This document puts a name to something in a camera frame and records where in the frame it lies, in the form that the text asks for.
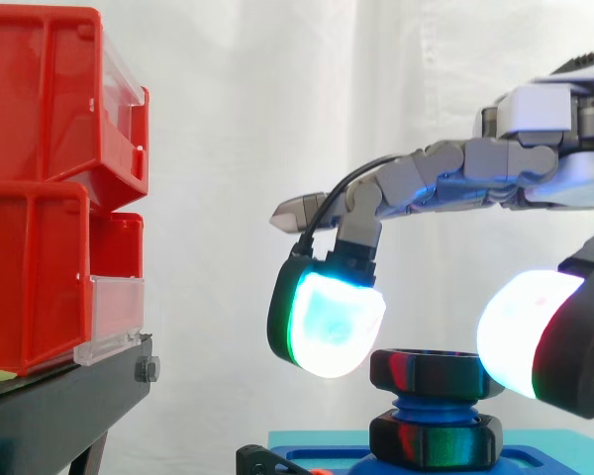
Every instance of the black cable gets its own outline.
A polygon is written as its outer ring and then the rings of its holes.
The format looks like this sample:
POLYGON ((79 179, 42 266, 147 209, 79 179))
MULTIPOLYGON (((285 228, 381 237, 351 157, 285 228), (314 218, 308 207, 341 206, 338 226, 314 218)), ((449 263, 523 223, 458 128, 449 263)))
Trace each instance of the black cable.
POLYGON ((364 175, 370 170, 374 168, 384 165, 386 163, 390 163, 397 158, 400 158, 402 155, 385 155, 379 158, 376 158, 372 161, 367 162, 365 165, 360 166, 355 171, 351 172, 347 175, 343 180, 341 180, 333 191, 331 191, 321 206, 317 209, 315 216, 313 217, 313 221, 310 222, 306 231, 299 237, 297 243, 293 246, 291 253, 297 255, 312 255, 312 245, 313 245, 313 234, 319 227, 319 224, 326 216, 326 213, 330 210, 333 206, 333 203, 339 198, 339 196, 344 192, 344 190, 350 185, 352 181, 356 178, 359 178, 361 175, 364 175))

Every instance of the blue table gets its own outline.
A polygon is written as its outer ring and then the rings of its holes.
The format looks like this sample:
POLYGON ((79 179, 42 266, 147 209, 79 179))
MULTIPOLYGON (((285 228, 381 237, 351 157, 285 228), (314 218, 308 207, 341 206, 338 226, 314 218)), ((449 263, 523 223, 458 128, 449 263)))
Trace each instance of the blue table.
MULTIPOLYGON (((594 440, 570 430, 505 430, 505 445, 528 445, 580 475, 594 475, 594 440)), ((270 448, 286 445, 368 445, 366 430, 275 431, 270 448)), ((294 460, 306 469, 350 468, 356 460, 294 460)))

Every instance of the stacked storage bins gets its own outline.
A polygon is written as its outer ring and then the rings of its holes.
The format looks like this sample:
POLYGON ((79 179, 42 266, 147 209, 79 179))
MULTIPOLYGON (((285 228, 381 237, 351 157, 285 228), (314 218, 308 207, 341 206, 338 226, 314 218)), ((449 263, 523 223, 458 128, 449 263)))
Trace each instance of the stacked storage bins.
POLYGON ((148 105, 98 12, 0 5, 0 379, 140 343, 148 105))

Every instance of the robotic hand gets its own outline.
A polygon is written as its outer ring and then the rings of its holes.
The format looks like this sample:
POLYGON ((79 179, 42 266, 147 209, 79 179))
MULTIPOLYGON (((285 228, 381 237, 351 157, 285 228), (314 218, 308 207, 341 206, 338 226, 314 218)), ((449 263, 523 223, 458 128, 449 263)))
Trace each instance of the robotic hand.
MULTIPOLYGON (((481 109, 472 139, 383 157, 361 171, 377 166, 331 200, 317 228, 343 229, 361 184, 378 188, 378 219, 495 203, 513 210, 594 208, 594 53, 481 109)), ((328 196, 282 203, 271 223, 287 233, 306 231, 328 196)))
MULTIPOLYGON (((320 376, 348 373, 371 349, 384 313, 373 289, 381 220, 496 203, 594 208, 594 52, 481 109, 471 139, 379 158, 329 194, 279 205, 271 222, 302 235, 277 279, 271 348, 320 376), (314 232, 331 228, 334 251, 314 259, 314 232)), ((527 272, 497 294, 480 322, 478 350, 505 386, 592 418, 594 238, 558 270, 527 272)))

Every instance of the white curtain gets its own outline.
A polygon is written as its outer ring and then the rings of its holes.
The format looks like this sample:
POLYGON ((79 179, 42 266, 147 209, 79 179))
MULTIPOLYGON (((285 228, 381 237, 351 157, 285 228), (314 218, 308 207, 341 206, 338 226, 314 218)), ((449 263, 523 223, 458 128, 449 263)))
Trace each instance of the white curtain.
MULTIPOLYGON (((151 92, 150 194, 132 209, 146 221, 146 330, 162 373, 112 429, 104 475, 235 473, 236 449, 269 430, 367 428, 390 408, 366 365, 325 381, 271 354, 266 311, 294 238, 269 216, 377 155, 469 136, 479 106, 594 48, 588 0, 73 3, 101 11, 151 92)), ((510 277, 554 267, 592 234, 594 212, 388 222, 377 347, 474 350, 510 277)), ((514 394, 481 407, 506 428, 594 437, 594 421, 514 394)))

